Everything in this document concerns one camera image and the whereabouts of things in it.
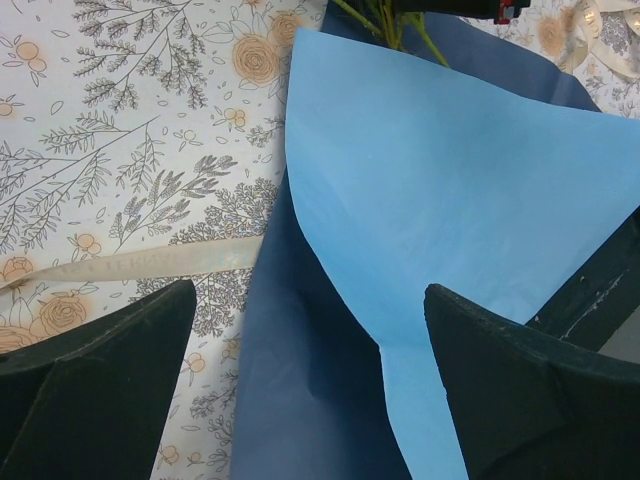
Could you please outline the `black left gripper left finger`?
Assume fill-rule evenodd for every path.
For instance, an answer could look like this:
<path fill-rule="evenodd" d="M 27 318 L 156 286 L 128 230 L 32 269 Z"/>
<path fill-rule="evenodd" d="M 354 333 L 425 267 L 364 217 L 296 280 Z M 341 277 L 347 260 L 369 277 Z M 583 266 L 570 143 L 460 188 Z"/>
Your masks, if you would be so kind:
<path fill-rule="evenodd" d="M 149 478 L 195 310 L 180 280 L 2 354 L 2 478 Z"/>

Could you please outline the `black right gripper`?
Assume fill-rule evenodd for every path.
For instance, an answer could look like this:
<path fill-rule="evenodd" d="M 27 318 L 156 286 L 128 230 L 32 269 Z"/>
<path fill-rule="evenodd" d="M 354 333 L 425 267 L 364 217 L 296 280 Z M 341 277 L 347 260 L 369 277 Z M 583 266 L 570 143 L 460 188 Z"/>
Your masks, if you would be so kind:
<path fill-rule="evenodd" d="M 529 0 L 397 0 L 399 13 L 433 12 L 464 18 L 492 20 L 494 24 L 508 24 L 517 19 Z"/>

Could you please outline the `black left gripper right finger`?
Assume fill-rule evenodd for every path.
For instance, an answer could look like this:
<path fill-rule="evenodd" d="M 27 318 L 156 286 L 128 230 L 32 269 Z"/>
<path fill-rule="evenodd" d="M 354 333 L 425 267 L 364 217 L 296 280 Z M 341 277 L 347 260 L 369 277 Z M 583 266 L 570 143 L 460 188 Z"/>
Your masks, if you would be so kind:
<path fill-rule="evenodd" d="M 636 479 L 638 365 L 431 284 L 425 320 L 472 479 Z"/>

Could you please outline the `artificial flower bouquet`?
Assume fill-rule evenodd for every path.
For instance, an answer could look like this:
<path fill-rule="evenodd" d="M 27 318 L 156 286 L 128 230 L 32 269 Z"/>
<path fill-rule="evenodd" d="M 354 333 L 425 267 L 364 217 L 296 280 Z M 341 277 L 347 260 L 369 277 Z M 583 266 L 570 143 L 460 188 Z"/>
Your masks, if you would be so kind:
<path fill-rule="evenodd" d="M 406 29 L 417 33 L 423 46 L 434 55 L 436 62 L 445 68 L 450 65 L 426 29 L 424 13 L 400 13 L 391 0 L 345 1 L 334 0 L 337 5 L 351 19 L 356 20 L 370 32 L 383 46 L 392 50 L 410 53 L 404 43 Z"/>

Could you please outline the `blue wrapping paper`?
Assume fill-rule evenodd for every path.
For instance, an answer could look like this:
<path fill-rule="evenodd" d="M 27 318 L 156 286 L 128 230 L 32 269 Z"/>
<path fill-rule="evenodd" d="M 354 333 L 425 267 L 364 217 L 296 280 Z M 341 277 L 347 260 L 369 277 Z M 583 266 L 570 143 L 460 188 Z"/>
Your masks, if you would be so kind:
<path fill-rule="evenodd" d="M 424 313 L 529 321 L 639 204 L 639 123 L 431 15 L 449 67 L 330 9 L 296 35 L 286 171 L 252 275 L 234 479 L 465 479 Z"/>

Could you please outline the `cream ribbon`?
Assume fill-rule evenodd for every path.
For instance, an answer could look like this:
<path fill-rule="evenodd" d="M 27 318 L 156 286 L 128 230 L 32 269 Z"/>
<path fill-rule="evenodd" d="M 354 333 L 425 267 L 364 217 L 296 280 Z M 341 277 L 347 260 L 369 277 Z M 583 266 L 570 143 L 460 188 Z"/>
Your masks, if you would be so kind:
<path fill-rule="evenodd" d="M 264 237 L 169 245 L 52 266 L 1 283 L 3 291 L 30 281 L 108 282 L 194 276 L 254 266 Z"/>

